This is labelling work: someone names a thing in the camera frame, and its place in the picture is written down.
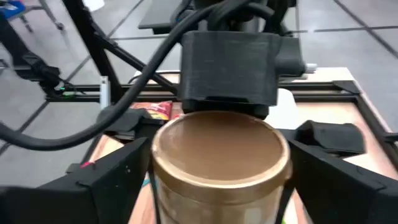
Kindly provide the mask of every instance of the jar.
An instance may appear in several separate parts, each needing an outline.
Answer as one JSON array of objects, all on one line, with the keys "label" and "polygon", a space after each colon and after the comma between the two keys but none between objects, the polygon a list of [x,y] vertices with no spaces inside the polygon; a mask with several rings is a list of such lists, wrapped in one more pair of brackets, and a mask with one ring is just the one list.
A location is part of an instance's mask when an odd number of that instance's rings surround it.
[{"label": "jar", "polygon": [[152,145],[162,224],[274,224],[291,176],[283,135],[252,116],[201,111]]}]

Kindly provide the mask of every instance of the wooden board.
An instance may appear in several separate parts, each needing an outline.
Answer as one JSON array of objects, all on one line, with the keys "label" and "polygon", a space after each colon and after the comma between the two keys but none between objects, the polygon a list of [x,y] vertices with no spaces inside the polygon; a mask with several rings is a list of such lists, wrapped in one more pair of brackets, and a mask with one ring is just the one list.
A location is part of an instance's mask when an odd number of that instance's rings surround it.
[{"label": "wooden board", "polygon": [[[171,82],[178,82],[178,75],[166,75]],[[305,82],[330,82],[333,80],[352,80],[350,72],[347,68],[320,68],[318,71],[310,75]],[[368,101],[368,104],[373,109],[380,122],[384,125],[387,131],[390,131],[384,120],[379,116],[377,110]],[[371,130],[367,126],[365,120],[362,118],[355,105],[351,103],[297,103],[298,118],[301,123],[308,119],[326,122],[326,123],[353,123],[361,130],[366,147],[366,154],[350,157],[346,160],[358,166],[364,167],[371,171],[380,173],[382,175],[398,179],[398,174],[391,162],[385,155],[382,147],[376,141]],[[180,103],[174,103],[172,118],[181,113]],[[98,143],[90,161],[95,161],[110,152],[113,152],[123,145],[115,140],[103,136]],[[307,220],[305,208],[297,193],[294,193],[292,200],[289,203],[287,212],[285,213],[286,224],[307,224],[311,223]],[[129,224],[154,224],[154,203],[150,186],[147,185],[142,188],[136,202],[136,206],[130,218]]]}]

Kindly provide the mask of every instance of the snack package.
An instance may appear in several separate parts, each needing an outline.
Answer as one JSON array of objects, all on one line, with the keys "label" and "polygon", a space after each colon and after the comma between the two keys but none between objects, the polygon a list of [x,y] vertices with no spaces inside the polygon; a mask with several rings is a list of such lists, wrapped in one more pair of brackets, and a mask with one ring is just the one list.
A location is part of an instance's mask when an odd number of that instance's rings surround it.
[{"label": "snack package", "polygon": [[173,102],[165,101],[160,103],[134,103],[132,108],[144,108],[154,119],[169,120],[172,114]]}]

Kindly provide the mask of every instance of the gray floor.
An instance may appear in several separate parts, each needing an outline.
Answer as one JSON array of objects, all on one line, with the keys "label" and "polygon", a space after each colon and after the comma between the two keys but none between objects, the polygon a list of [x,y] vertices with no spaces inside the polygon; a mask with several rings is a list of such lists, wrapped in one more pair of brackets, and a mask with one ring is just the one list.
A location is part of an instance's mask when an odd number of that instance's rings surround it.
[{"label": "gray floor", "polygon": [[[34,4],[34,0],[25,1]],[[98,71],[70,20],[61,0],[48,1],[55,16],[65,25],[59,32],[42,11],[27,18],[35,31],[29,33],[20,21],[12,25],[26,44],[50,65],[62,70],[71,82],[98,83]],[[148,62],[162,39],[150,30],[139,30],[151,0],[106,0],[93,13],[95,21],[121,47]],[[302,51],[308,63],[322,67],[348,67],[389,126],[398,131],[398,1],[396,0],[299,0],[290,10],[287,27],[300,30]],[[0,58],[8,58],[0,50]],[[109,54],[122,82],[135,69]],[[169,54],[161,69],[179,68],[180,47]],[[0,119],[24,134],[40,138],[68,136],[95,122],[97,104],[50,103],[45,105],[40,88],[18,78],[12,71],[0,76]],[[29,125],[26,121],[39,109]],[[32,152],[15,146],[0,149],[0,185],[36,187],[64,174],[69,164],[80,162],[90,142],[59,152]]]}]

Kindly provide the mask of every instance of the black wire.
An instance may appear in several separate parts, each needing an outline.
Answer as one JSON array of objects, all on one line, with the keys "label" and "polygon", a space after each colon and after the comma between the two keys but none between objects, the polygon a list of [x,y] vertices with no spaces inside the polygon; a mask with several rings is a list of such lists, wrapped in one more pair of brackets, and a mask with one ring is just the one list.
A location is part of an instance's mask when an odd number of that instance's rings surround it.
[{"label": "black wire", "polygon": [[226,0],[217,5],[207,19],[208,30],[219,30],[223,21],[255,0]]},{"label": "black wire", "polygon": [[[72,84],[72,83],[70,83],[70,82],[64,80],[64,79],[61,78],[61,77],[58,77],[58,79],[59,79],[62,83],[66,84],[66,85],[68,85],[68,86],[70,86],[70,87],[72,87],[72,88],[73,88],[73,96],[76,96],[76,94],[77,94],[77,88],[76,88],[76,86],[75,86],[74,84]],[[87,95],[84,91],[79,91],[79,92],[80,92],[81,94],[83,94],[83,95]]]},{"label": "black wire", "polygon": [[280,24],[280,34],[279,35],[284,36],[284,37],[294,37],[293,32],[288,30],[288,28],[285,26],[285,24],[283,22]]},{"label": "black wire", "polygon": [[0,139],[10,144],[32,149],[36,151],[57,151],[84,143],[99,133],[103,132],[108,126],[113,124],[123,113],[131,106],[141,90],[154,75],[156,69],[163,62],[164,58],[171,51],[174,45],[180,40],[182,34],[186,32],[192,24],[196,24],[209,15],[212,9],[217,5],[199,10],[188,16],[171,30],[169,36],[160,45],[148,65],[143,69],[141,76],[137,79],[124,96],[116,103],[112,111],[98,123],[80,131],[79,133],[60,139],[40,139],[18,133],[5,124],[0,123]]},{"label": "black wire", "polygon": [[[164,71],[164,72],[156,72],[158,75],[165,75],[165,74],[180,74],[181,72],[173,72],[173,71]],[[136,80],[140,75],[136,75],[135,77],[130,78],[127,84],[131,84],[134,80]]]},{"label": "black wire", "polygon": [[253,13],[255,16],[261,17],[265,20],[271,18],[274,14],[274,11],[271,8],[257,3],[249,3],[245,7],[250,13]]},{"label": "black wire", "polygon": [[286,33],[285,30],[281,30],[279,24],[283,21],[286,12],[289,8],[289,0],[279,0],[275,2],[275,6],[273,8],[274,15],[266,22],[266,26],[264,28],[264,32],[274,32],[277,34],[283,35]]},{"label": "black wire", "polygon": [[174,28],[178,22],[180,22],[180,16],[184,13],[185,10],[188,9],[189,5],[191,5],[192,0],[182,0],[182,2],[178,5],[178,7],[174,10],[174,13],[171,16],[171,26]]},{"label": "black wire", "polygon": [[58,95],[58,94],[54,93],[54,94],[51,94],[50,96],[54,96],[54,97],[56,97],[58,99],[74,98],[76,96],[76,94],[77,94],[76,86],[71,84],[71,83],[66,83],[66,82],[64,84],[69,85],[69,86],[71,86],[73,88],[72,95],[64,95],[63,93]]}]

